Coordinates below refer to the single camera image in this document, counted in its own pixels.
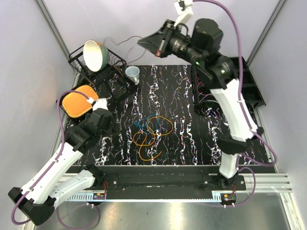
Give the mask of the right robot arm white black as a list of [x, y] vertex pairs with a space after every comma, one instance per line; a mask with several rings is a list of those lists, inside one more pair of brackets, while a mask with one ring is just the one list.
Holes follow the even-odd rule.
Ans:
[[255, 124], [248, 111], [235, 65], [219, 53], [222, 38], [223, 31], [212, 19], [198, 19], [192, 36], [182, 34], [174, 21], [166, 20], [157, 32], [137, 43], [158, 58], [175, 55], [189, 62], [219, 103], [230, 132], [217, 140], [222, 152], [218, 185], [228, 190], [235, 184], [239, 155], [264, 130]]

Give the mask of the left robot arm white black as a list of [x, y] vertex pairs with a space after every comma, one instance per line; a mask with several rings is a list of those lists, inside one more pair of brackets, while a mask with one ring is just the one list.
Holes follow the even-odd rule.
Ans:
[[106, 186], [105, 173], [95, 165], [87, 165], [76, 176], [57, 184], [65, 172], [94, 147], [102, 137], [119, 132], [118, 114], [107, 109], [93, 110], [90, 117], [72, 126], [52, 158], [28, 183], [13, 187], [9, 198], [14, 211], [21, 210], [36, 226], [45, 223], [54, 210], [84, 189], [100, 190]]

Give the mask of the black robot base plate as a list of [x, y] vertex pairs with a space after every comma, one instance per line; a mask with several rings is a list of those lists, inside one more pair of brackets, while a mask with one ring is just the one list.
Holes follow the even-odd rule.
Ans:
[[213, 192], [245, 191], [242, 175], [225, 179], [218, 166], [98, 166], [107, 199], [120, 201], [213, 200]]

